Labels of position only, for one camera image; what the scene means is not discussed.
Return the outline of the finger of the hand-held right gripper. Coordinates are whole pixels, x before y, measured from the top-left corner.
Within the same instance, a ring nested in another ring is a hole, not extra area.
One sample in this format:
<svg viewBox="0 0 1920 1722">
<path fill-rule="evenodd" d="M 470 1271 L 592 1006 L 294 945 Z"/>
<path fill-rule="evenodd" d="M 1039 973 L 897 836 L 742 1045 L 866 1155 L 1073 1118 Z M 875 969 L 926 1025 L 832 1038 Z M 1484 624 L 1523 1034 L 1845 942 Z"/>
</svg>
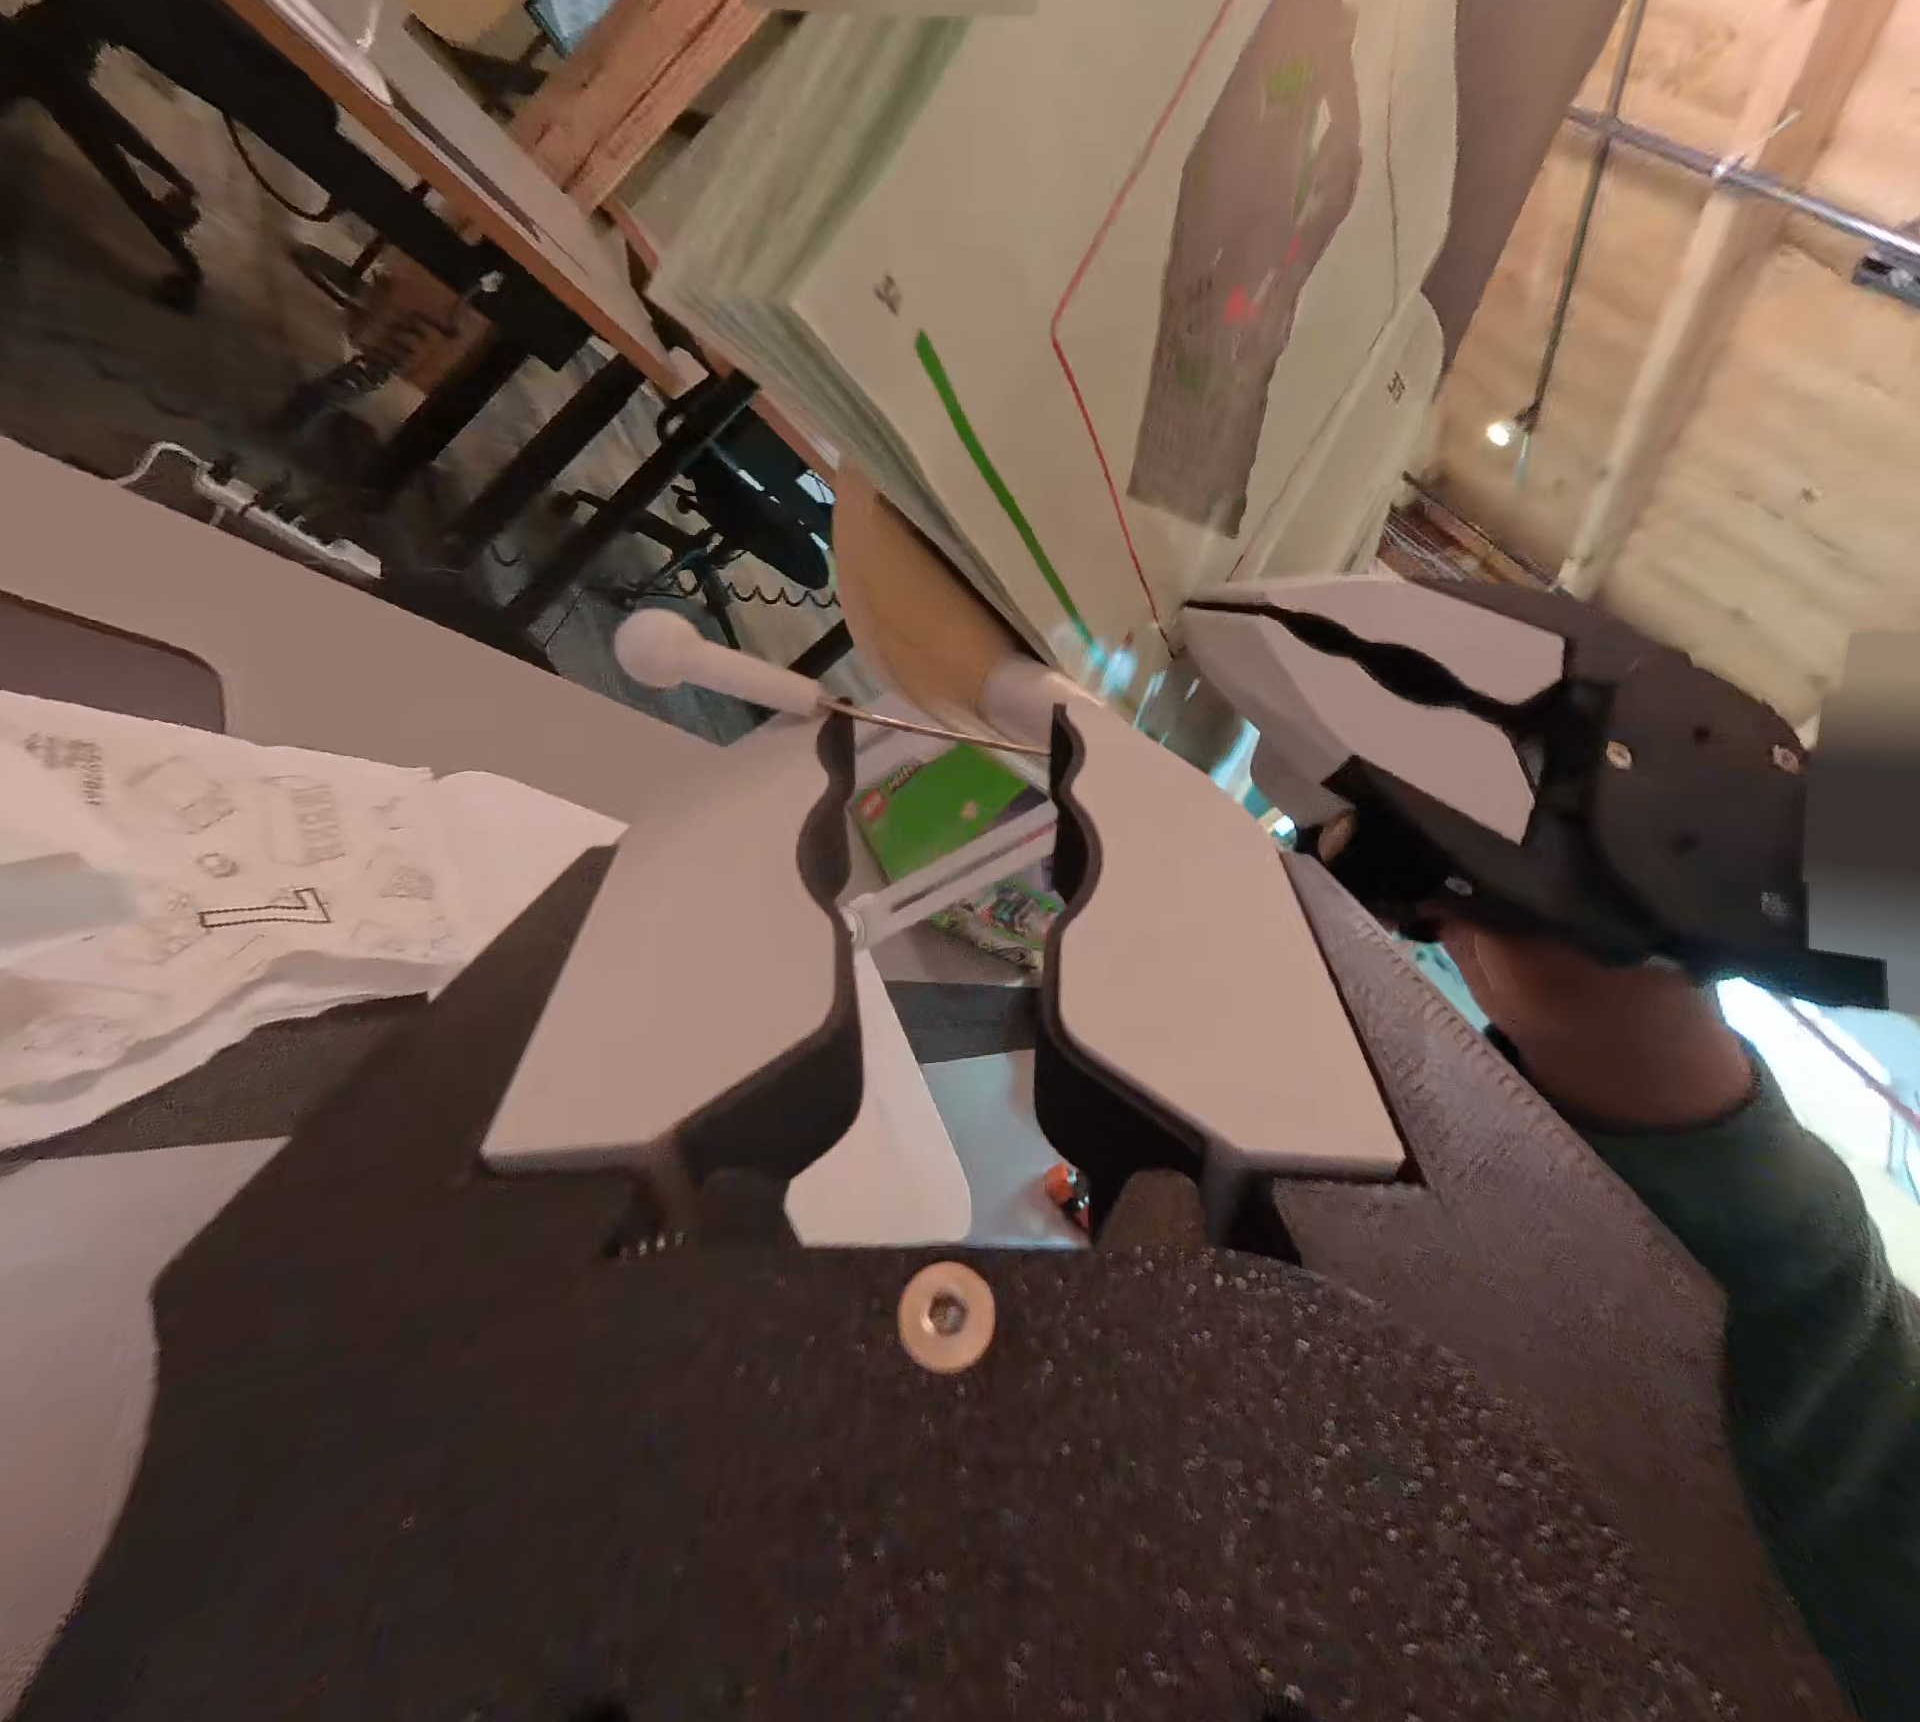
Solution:
<svg viewBox="0 0 1920 1722">
<path fill-rule="evenodd" d="M 1420 707 L 1352 652 L 1309 651 L 1276 615 L 1188 615 L 1200 676 L 1276 761 L 1317 787 L 1363 761 L 1465 819 L 1523 844 L 1536 787 L 1508 734 L 1459 707 Z"/>
<path fill-rule="evenodd" d="M 1401 573 L 1208 584 L 1183 607 L 1188 651 L 1225 623 L 1260 623 L 1334 652 L 1404 701 L 1536 701 L 1567 676 L 1567 640 L 1487 602 Z"/>
</svg>

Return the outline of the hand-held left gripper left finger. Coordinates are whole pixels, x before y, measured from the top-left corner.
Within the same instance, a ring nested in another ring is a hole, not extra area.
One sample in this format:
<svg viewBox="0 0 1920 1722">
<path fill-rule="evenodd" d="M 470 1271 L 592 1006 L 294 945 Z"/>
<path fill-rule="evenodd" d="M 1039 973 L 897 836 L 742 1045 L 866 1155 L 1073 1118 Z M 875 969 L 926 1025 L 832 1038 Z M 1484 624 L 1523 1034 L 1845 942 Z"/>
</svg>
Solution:
<svg viewBox="0 0 1920 1722">
<path fill-rule="evenodd" d="M 764 724 L 634 819 L 484 1139 L 490 1168 L 799 1180 L 861 1107 L 854 724 Z"/>
</svg>

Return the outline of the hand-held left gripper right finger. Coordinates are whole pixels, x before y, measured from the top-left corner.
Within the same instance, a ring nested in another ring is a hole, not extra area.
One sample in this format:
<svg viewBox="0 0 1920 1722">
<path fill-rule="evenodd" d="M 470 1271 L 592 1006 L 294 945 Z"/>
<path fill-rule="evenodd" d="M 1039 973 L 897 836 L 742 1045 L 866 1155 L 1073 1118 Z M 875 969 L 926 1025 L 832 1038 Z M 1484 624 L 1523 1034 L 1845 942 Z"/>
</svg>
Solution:
<svg viewBox="0 0 1920 1722">
<path fill-rule="evenodd" d="M 1105 707 L 1058 707 L 1036 1107 L 1099 1185 L 1171 1148 L 1208 1188 L 1389 1185 L 1404 1140 L 1283 848 Z"/>
</svg>

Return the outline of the white and wooden book stand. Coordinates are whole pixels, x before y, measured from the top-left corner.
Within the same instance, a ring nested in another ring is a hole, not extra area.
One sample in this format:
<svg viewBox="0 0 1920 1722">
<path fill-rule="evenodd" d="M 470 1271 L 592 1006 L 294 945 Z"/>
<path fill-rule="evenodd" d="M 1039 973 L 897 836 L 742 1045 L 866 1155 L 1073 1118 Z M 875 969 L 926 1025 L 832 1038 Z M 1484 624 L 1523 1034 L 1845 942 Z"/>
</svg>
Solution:
<svg viewBox="0 0 1920 1722">
<path fill-rule="evenodd" d="M 926 761 L 969 744 L 1043 795 L 1039 716 L 1052 707 L 1058 676 L 1030 659 L 1030 644 L 926 534 L 854 470 L 839 470 L 833 484 L 833 589 L 854 651 L 885 684 L 875 712 L 832 707 L 825 684 L 730 651 L 670 607 L 634 607 L 612 631 L 612 659 L 647 687 L 703 687 L 761 712 L 839 720 L 857 734 L 857 753 L 875 761 Z M 1052 817 L 1039 801 L 897 887 L 839 898 L 854 935 L 861 1107 L 850 1139 L 788 1188 L 788 1221 L 802 1243 L 960 1243 L 969 1234 L 965 1165 L 870 954 L 948 898 L 1036 869 L 1048 841 Z"/>
</svg>

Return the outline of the brick instruction booklet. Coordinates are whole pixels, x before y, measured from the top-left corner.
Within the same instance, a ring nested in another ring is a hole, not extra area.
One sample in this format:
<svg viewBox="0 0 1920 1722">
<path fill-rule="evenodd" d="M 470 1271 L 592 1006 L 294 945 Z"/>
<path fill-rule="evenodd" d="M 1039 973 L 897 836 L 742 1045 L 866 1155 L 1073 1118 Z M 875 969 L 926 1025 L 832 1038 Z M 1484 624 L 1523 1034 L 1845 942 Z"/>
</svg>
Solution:
<svg viewBox="0 0 1920 1722">
<path fill-rule="evenodd" d="M 641 203 L 656 296 L 1058 670 L 1372 561 L 1430 439 L 1455 0 L 807 13 Z"/>
</svg>

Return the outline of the office desk with orange edge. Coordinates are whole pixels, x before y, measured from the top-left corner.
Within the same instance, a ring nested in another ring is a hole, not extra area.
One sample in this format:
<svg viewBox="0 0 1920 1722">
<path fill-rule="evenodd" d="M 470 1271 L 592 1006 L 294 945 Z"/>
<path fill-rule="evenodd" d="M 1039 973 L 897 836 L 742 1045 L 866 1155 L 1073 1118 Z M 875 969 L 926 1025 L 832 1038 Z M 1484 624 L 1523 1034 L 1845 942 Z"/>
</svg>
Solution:
<svg viewBox="0 0 1920 1722">
<path fill-rule="evenodd" d="M 315 5 L 344 27 L 368 7 L 368 0 Z M 374 65 L 393 100 L 374 100 L 265 0 L 82 0 L 111 43 L 255 128 L 329 203 L 436 280 L 455 318 L 465 312 L 485 318 L 485 332 L 354 475 L 356 513 L 392 508 L 404 488 L 419 488 L 523 362 L 564 367 L 589 340 L 612 349 L 450 524 L 445 549 L 459 561 L 513 524 L 641 387 L 670 410 L 641 464 L 650 488 L 679 475 L 679 448 L 702 448 L 746 402 L 746 390 L 681 390 L 632 289 L 628 246 L 592 231 L 589 203 L 571 201 L 409 34 L 419 18 L 436 37 L 470 43 L 510 5 L 385 0 Z"/>
</svg>

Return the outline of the person's right hand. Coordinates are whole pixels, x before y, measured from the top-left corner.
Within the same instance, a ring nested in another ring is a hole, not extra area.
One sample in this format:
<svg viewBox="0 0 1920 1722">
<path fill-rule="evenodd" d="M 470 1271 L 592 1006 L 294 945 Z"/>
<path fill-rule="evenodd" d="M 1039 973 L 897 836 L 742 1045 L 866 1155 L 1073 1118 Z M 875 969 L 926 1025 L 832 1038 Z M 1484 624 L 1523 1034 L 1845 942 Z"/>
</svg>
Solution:
<svg viewBox="0 0 1920 1722">
<path fill-rule="evenodd" d="M 1677 969 L 1602 966 L 1472 919 L 1443 919 L 1443 945 L 1530 1085 L 1581 1125 L 1690 1133 L 1764 1085 L 1717 997 Z"/>
</svg>

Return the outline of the green toy brick set box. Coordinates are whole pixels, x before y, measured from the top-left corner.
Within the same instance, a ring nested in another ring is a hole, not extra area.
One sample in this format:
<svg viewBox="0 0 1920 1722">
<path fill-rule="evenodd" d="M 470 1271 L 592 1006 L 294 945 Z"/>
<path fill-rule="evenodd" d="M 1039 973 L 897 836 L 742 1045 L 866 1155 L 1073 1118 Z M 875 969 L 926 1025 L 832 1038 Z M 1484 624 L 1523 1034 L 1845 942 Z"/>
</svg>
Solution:
<svg viewBox="0 0 1920 1722">
<path fill-rule="evenodd" d="M 850 799 L 875 891 L 870 935 L 939 927 L 1020 973 L 1043 969 L 1064 895 L 1052 891 L 1052 801 L 993 749 L 943 749 L 870 765 Z"/>
</svg>

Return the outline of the paper bag with line drawings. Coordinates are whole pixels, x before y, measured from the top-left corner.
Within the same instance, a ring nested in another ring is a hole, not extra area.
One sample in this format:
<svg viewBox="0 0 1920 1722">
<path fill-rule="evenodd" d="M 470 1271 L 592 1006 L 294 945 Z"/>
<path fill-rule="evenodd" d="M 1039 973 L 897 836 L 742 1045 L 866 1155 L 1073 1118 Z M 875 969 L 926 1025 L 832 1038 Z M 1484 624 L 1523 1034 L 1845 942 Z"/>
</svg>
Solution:
<svg viewBox="0 0 1920 1722">
<path fill-rule="evenodd" d="M 0 1148 L 279 1020 L 436 997 L 621 819 L 508 775 L 0 701 Z"/>
</svg>

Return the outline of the black office chair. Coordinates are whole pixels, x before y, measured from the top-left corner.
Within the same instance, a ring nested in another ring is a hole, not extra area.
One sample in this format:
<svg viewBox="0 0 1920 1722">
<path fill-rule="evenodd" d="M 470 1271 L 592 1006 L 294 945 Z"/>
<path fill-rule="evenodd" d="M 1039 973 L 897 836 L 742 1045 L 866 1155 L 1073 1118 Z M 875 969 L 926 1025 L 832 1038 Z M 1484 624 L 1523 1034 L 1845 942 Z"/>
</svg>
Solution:
<svg viewBox="0 0 1920 1722">
<path fill-rule="evenodd" d="M 672 464 L 657 488 L 632 475 L 612 496 L 585 500 L 585 584 L 612 607 L 681 607 L 730 652 L 746 652 L 746 631 L 768 615 L 799 615 L 817 631 L 799 659 L 825 674 L 850 644 L 825 476 L 761 412 L 731 412 Z"/>
</svg>

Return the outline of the white power strip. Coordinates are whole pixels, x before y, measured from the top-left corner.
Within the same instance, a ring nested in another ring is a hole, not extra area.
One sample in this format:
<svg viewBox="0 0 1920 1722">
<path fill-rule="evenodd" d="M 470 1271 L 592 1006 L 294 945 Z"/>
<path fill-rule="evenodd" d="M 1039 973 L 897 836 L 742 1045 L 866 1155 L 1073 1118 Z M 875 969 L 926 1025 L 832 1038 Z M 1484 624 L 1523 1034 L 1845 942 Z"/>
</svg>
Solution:
<svg viewBox="0 0 1920 1722">
<path fill-rule="evenodd" d="M 315 534 L 301 508 L 268 500 L 268 492 L 242 476 L 234 464 L 203 457 L 178 439 L 153 439 L 120 476 L 111 476 L 111 488 L 153 496 L 153 484 L 167 464 L 179 470 L 188 492 L 198 500 L 208 527 L 227 527 L 346 584 L 382 584 L 385 568 L 373 549 Z"/>
</svg>

